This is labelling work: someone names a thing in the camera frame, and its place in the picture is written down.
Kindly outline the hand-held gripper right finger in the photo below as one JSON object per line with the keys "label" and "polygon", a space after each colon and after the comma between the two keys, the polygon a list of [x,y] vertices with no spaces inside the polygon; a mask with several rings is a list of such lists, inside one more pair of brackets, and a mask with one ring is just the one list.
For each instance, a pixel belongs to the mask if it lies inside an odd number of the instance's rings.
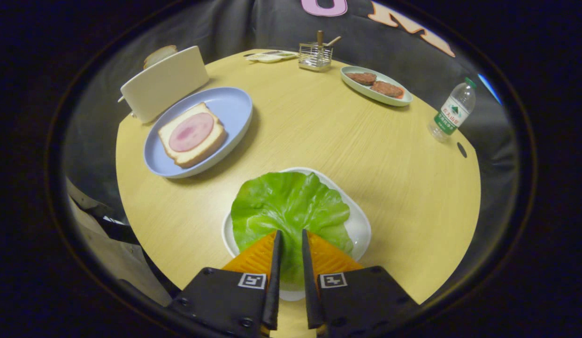
{"label": "hand-held gripper right finger", "polygon": [[319,338],[386,337],[420,310],[385,268],[363,267],[307,230],[302,257],[307,323]]}

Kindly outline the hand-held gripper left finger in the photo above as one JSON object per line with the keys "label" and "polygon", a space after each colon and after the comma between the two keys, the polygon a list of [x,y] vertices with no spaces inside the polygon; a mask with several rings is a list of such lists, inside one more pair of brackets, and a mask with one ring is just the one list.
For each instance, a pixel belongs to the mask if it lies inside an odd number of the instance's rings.
{"label": "hand-held gripper left finger", "polygon": [[169,310],[219,334],[268,338],[278,327],[283,235],[272,231],[217,269],[203,268]]}

